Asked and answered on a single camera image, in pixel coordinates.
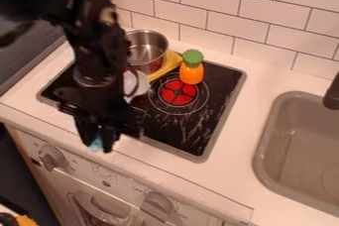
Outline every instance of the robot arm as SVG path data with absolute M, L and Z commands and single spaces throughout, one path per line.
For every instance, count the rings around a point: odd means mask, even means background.
M 124 100 L 123 72 L 130 46 L 111 0 L 0 0 L 0 14 L 24 22 L 19 33 L 7 35 L 7 43 L 35 20 L 63 27 L 74 50 L 76 87 L 60 87 L 56 96 L 59 110 L 74 117 L 86 146 L 99 137 L 108 153 L 121 133 L 143 133 L 143 117 Z

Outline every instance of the green lid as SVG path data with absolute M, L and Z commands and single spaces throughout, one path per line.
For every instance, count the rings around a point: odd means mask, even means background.
M 198 50 L 187 50 L 183 53 L 182 58 L 188 67 L 198 67 L 203 61 L 203 54 Z

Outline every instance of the sink basin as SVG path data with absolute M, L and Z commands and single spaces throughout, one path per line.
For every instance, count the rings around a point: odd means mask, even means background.
M 339 217 L 339 111 L 304 92 L 280 95 L 253 160 L 273 192 Z

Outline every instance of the orange toy fruit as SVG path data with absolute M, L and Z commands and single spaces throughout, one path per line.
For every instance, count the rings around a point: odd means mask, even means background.
M 186 84 L 197 84 L 203 80 L 203 54 L 198 50 L 188 50 L 182 55 L 180 79 Z

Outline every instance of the metal pot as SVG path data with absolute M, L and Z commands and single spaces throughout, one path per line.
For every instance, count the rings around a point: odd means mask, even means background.
M 151 74 L 162 67 L 169 48 L 169 41 L 164 35 L 140 30 L 127 33 L 127 39 L 132 43 L 132 55 L 129 58 L 131 66 L 145 74 Z

